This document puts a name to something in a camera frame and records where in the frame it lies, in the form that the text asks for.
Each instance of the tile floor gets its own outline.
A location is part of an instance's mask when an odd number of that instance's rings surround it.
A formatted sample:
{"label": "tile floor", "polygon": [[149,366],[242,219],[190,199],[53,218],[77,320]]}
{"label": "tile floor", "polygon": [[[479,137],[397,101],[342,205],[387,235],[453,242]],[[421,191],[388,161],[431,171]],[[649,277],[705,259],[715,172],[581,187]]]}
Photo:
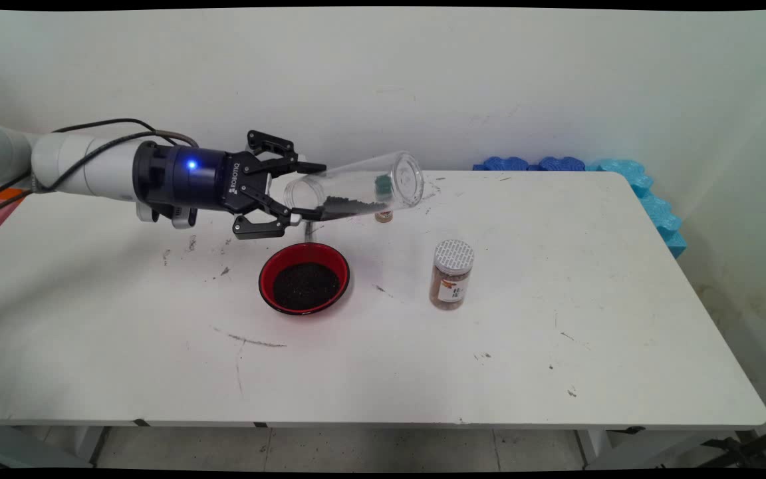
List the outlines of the tile floor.
{"label": "tile floor", "polygon": [[[72,428],[21,427],[67,450]],[[622,438],[611,434],[611,441]],[[700,446],[666,467],[694,467],[720,452]],[[580,470],[572,431],[467,428],[109,428],[97,467],[292,472]]]}

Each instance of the red bowl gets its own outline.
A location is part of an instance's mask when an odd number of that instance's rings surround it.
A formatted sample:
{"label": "red bowl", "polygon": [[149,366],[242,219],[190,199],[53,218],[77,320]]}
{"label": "red bowl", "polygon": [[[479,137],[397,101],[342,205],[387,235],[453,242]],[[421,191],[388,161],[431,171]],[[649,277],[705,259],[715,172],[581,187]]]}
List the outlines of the red bowl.
{"label": "red bowl", "polygon": [[[287,309],[280,306],[274,300],[274,279],[286,267],[295,266],[295,264],[300,263],[322,264],[331,269],[338,277],[338,282],[340,283],[338,285],[338,292],[327,303],[312,309]],[[338,298],[347,289],[349,280],[350,269],[347,267],[347,260],[336,249],[321,243],[298,243],[297,245],[290,245],[280,249],[268,261],[265,261],[265,266],[262,267],[262,271],[259,273],[259,294],[262,295],[262,299],[265,300],[265,303],[268,303],[268,306],[273,307],[273,309],[280,313],[286,313],[286,315],[311,315],[311,313],[326,309],[326,307],[338,301]]]}

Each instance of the spice jar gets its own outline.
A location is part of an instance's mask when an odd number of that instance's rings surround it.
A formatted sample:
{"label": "spice jar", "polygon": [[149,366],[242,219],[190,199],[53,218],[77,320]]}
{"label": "spice jar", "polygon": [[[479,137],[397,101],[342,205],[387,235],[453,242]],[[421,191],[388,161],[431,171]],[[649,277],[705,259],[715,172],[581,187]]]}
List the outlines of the spice jar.
{"label": "spice jar", "polygon": [[459,239],[447,239],[437,245],[430,293],[434,306],[457,309],[463,304],[474,259],[474,249]]}
{"label": "spice jar", "polygon": [[392,212],[374,213],[374,219],[376,219],[379,222],[391,222]]}

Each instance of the jar lid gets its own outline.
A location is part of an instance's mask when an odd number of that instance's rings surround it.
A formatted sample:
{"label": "jar lid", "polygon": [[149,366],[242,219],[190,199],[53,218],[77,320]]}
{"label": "jar lid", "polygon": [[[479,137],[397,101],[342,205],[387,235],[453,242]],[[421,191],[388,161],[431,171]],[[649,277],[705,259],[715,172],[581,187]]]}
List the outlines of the jar lid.
{"label": "jar lid", "polygon": [[474,249],[459,239],[445,239],[434,251],[434,265],[446,275],[465,275],[471,271],[474,259]]}

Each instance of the jar label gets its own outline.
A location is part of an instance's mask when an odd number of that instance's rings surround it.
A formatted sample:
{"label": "jar label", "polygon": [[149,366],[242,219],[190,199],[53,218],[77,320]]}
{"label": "jar label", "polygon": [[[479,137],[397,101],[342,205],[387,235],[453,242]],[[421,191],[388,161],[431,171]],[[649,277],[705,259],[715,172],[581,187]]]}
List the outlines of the jar label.
{"label": "jar label", "polygon": [[465,297],[465,286],[468,286],[468,284],[468,278],[460,281],[442,279],[439,283],[439,301],[444,301],[445,303],[462,301],[463,297]]}

